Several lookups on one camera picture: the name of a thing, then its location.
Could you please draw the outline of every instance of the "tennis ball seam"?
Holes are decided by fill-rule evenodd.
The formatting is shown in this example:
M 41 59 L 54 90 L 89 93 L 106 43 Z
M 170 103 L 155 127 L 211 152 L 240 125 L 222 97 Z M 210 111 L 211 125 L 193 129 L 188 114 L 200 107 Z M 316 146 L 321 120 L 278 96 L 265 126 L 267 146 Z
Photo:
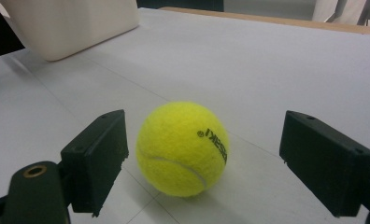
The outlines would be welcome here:
M 176 165 L 181 166 L 182 168 L 185 168 L 186 170 L 188 170 L 192 174 L 196 175 L 196 177 L 200 180 L 200 182 L 202 182 L 204 189 L 207 188 L 207 182 L 205 181 L 205 179 L 201 175 L 199 175 L 199 173 L 197 173 L 195 170 L 193 170 L 191 167 L 186 166 L 186 165 L 184 165 L 182 163 L 179 163 L 177 161 L 170 161 L 170 160 L 168 160 L 166 158 L 163 158 L 163 157 L 149 157 L 149 158 L 150 159 L 153 159 L 153 160 L 157 160 L 157 161 L 168 161 L 168 162 L 172 162 L 172 163 L 174 163 Z

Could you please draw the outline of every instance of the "white container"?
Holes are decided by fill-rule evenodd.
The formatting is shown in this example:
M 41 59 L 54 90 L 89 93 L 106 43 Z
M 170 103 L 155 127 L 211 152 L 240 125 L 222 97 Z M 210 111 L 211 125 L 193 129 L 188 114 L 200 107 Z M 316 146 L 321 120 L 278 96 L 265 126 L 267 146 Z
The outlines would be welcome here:
M 139 23 L 135 0 L 0 0 L 23 45 L 47 61 L 65 58 Z

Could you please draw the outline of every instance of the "printed logo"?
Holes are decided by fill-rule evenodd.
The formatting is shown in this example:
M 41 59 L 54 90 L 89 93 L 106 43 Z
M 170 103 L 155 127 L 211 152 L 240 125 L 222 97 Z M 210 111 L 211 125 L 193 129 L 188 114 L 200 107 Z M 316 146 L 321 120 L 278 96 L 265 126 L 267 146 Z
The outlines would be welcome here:
M 197 132 L 197 136 L 207 137 L 208 140 L 210 140 L 211 143 L 214 144 L 214 146 L 220 151 L 220 154 L 222 155 L 223 160 L 226 163 L 226 160 L 228 158 L 228 155 L 226 153 L 226 148 L 223 145 L 223 143 L 221 142 L 221 140 L 219 139 L 219 137 L 216 134 L 214 134 L 214 132 L 212 132 L 212 130 L 207 129 L 205 132 L 199 131 L 199 132 Z

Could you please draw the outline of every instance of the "tennis ball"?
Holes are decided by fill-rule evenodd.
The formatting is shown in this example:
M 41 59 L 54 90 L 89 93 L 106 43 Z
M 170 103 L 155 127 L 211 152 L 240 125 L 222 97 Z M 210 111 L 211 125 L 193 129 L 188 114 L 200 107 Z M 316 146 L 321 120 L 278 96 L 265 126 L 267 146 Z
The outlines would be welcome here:
M 228 135 L 211 111 L 191 102 L 174 102 L 146 118 L 136 157 L 141 173 L 156 189 L 189 197 L 219 180 L 228 146 Z

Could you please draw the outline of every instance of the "ball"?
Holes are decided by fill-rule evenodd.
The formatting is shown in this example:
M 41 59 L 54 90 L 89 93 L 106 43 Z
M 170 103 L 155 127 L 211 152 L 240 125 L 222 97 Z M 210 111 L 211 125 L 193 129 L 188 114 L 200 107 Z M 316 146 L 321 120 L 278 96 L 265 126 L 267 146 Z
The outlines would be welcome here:
M 156 108 L 136 141 L 143 176 L 159 191 L 178 197 L 197 195 L 221 177 L 228 158 L 228 134 L 207 108 L 173 102 Z

